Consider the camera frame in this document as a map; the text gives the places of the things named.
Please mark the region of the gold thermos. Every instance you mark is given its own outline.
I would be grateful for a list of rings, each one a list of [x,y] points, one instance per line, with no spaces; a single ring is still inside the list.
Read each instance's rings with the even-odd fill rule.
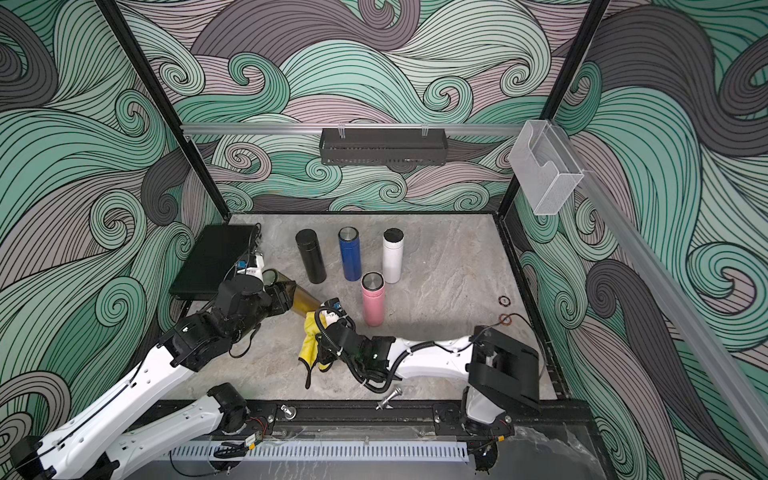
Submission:
[[[288,278],[275,269],[266,269],[263,271],[264,287],[278,282],[287,281],[294,282],[294,304],[290,311],[293,311],[301,317],[304,317],[308,312],[314,312],[320,307],[321,302],[312,296],[303,287],[299,286],[294,280]]]

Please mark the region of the yellow cleaning cloth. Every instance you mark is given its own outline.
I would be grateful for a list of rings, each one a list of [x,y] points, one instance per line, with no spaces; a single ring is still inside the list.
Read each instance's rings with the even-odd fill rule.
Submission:
[[[320,352],[318,336],[321,332],[315,322],[314,312],[308,312],[306,314],[304,332],[305,338],[300,349],[298,360],[306,369],[304,388],[309,389],[311,387],[313,370],[318,368],[320,372],[327,372],[332,367],[333,358],[327,357]]]

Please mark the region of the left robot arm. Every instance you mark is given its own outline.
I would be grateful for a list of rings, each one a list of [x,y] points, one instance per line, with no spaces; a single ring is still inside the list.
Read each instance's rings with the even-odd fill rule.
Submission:
[[[248,407],[229,383],[141,428],[132,426],[175,386],[255,334],[264,319],[291,310],[295,290],[292,280],[249,275],[222,282],[210,309],[178,321],[137,367],[74,419],[17,442],[10,451],[13,472],[24,479],[125,479],[189,440],[240,433]]]

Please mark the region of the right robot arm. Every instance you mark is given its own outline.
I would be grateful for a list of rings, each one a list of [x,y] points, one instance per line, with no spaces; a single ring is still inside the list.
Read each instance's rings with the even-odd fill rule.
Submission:
[[[339,361],[357,383],[376,394],[414,378],[462,381],[461,416],[476,425],[541,410],[538,352],[492,326],[478,326],[452,340],[414,341],[366,337],[348,321],[338,320],[306,329],[300,359],[309,371],[326,371]]]

